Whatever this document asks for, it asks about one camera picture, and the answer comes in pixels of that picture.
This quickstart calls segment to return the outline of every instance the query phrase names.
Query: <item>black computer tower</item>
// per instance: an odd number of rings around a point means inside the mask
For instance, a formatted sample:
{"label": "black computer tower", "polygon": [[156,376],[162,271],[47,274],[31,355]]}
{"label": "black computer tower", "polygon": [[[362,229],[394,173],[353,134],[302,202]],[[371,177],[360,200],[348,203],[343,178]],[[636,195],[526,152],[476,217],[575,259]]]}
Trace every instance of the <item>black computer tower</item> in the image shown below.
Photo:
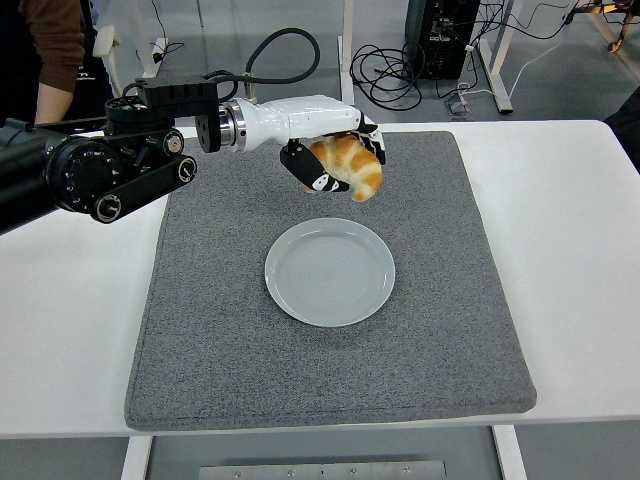
{"label": "black computer tower", "polygon": [[[480,0],[409,0],[406,50],[415,75],[460,78],[479,7]],[[424,62],[416,44],[424,51]]]}

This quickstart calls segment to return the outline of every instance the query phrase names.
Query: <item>robotic arm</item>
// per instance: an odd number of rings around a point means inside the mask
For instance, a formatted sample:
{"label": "robotic arm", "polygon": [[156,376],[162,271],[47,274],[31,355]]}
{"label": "robotic arm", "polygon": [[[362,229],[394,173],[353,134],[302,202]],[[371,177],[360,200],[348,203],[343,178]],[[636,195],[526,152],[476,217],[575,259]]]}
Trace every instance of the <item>robotic arm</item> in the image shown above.
{"label": "robotic arm", "polygon": [[315,190],[345,191],[349,185],[325,172],[299,139],[350,132],[385,163],[377,125],[329,97],[219,102],[217,85],[202,77],[170,84],[140,80],[136,86],[138,96],[107,102],[102,137],[76,133],[100,130],[104,118],[42,128],[7,120],[0,129],[0,234],[56,208],[111,223],[190,183],[197,164],[182,154],[178,117],[195,116],[204,152],[251,151],[269,140],[284,145],[283,165]]}

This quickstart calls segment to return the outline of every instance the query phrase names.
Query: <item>chair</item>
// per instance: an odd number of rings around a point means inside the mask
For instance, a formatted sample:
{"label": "chair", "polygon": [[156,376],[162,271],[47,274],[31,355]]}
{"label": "chair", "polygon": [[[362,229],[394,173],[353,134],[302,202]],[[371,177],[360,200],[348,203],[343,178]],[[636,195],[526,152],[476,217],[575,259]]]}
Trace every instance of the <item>chair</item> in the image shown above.
{"label": "chair", "polygon": [[640,15],[640,1],[628,0],[603,4],[602,0],[594,0],[593,2],[589,2],[586,5],[574,8],[567,15],[567,19],[564,22],[565,25],[569,25],[573,21],[573,16],[576,13],[598,13],[603,15],[606,13],[625,14],[624,21],[622,22],[622,30],[620,31],[618,40],[616,40],[615,42],[611,42],[607,47],[607,50],[615,53],[620,49],[622,41],[624,40],[624,36],[627,34],[629,27],[633,24],[633,17]]}

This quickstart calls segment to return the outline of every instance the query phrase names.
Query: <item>metal plate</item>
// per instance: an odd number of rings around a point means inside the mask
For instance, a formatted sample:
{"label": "metal plate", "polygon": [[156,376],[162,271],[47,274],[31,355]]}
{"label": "metal plate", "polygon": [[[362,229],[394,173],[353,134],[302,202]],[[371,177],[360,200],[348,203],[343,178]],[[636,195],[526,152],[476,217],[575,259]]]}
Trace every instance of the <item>metal plate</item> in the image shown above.
{"label": "metal plate", "polygon": [[201,467],[199,480],[446,480],[444,462]]}

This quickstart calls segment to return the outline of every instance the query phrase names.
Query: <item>gray floor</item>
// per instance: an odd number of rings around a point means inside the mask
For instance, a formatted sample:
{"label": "gray floor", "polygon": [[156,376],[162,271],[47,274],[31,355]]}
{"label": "gray floor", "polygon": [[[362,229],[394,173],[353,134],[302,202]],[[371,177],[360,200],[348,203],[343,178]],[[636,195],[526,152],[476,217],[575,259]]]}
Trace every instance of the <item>gray floor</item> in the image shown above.
{"label": "gray floor", "polygon": [[[143,72],[129,35],[123,1],[127,0],[102,0],[99,25],[113,23],[118,28],[123,40],[117,50],[118,71],[126,84]],[[526,3],[520,16],[525,24],[538,2]],[[564,1],[549,3],[562,5]],[[259,100],[317,93],[339,98],[337,36],[342,30],[341,0],[201,0],[204,28],[200,26],[195,1],[156,0],[156,4],[170,41],[185,44],[165,58],[162,75],[215,69],[242,73],[245,61],[264,37],[280,28],[297,26],[313,33],[320,43],[322,60],[318,70],[296,85],[258,87]],[[149,37],[161,37],[150,0],[140,0],[140,5]],[[358,0],[354,50],[367,43],[381,48],[400,47],[406,5],[407,0]],[[542,7],[528,31],[549,35],[562,23],[562,14],[561,10]],[[619,25],[607,24],[600,16],[577,15],[551,40],[535,40],[516,33],[501,70],[507,90],[525,63],[557,43],[561,45],[523,71],[511,98],[514,112],[508,116],[498,113],[488,93],[465,96],[469,112],[452,116],[444,101],[437,98],[433,82],[426,80],[420,82],[422,103],[409,112],[379,109],[360,94],[356,95],[356,106],[378,123],[602,120],[640,85],[640,26],[631,29],[618,53],[610,54],[606,47],[618,30]],[[487,36],[489,43],[494,37]],[[254,72],[263,76],[295,75],[310,63],[310,52],[303,42],[281,39],[264,52]],[[478,76],[473,90],[486,89],[481,69]],[[473,83],[474,78],[473,72],[465,70],[460,80]],[[441,92],[456,86],[453,81],[439,84]],[[530,480],[640,478],[640,422],[540,425],[516,430]],[[195,472],[194,466],[207,456],[209,461],[255,463],[276,457],[288,462],[372,456],[389,459],[402,454],[447,460],[452,478],[499,478],[491,445],[487,429],[376,431],[365,437],[346,432],[302,434],[295,438],[163,438],[155,443],[149,478],[187,478],[178,473]],[[125,450],[126,439],[2,440],[0,478],[116,479],[120,478]]]}

